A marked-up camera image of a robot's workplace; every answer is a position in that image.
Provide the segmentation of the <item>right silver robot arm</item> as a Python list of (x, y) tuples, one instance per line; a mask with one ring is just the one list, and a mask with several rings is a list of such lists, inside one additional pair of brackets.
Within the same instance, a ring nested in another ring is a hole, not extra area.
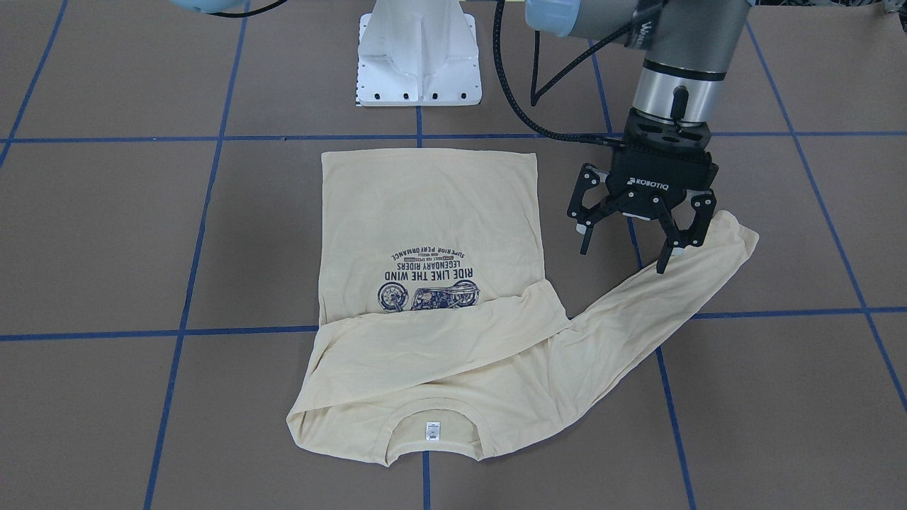
[(196, 13), (204, 13), (209, 16), (216, 16), (220, 18), (249, 18), (252, 16), (258, 16), (258, 14), (269, 12), (273, 9), (277, 9), (282, 4), (286, 3), (286, 0), (273, 1), (270, 4), (259, 7), (258, 9), (244, 11), (244, 12), (231, 12), (230, 9), (236, 9), (240, 4), (243, 4), (244, 1), (221, 1), (221, 0), (172, 0), (171, 3), (176, 4), (176, 6), (181, 7), (189, 11)]

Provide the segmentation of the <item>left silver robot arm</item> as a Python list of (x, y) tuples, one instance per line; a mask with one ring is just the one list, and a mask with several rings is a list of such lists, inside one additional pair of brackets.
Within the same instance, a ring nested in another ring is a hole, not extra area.
[(583, 165), (568, 214), (587, 251), (594, 226), (621, 213), (657, 220), (666, 235), (655, 269), (705, 242), (716, 198), (717, 164), (707, 151), (707, 120), (722, 90), (751, 1), (528, 1), (536, 33), (620, 42), (645, 54), (621, 139), (578, 135), (608, 145), (608, 170)]

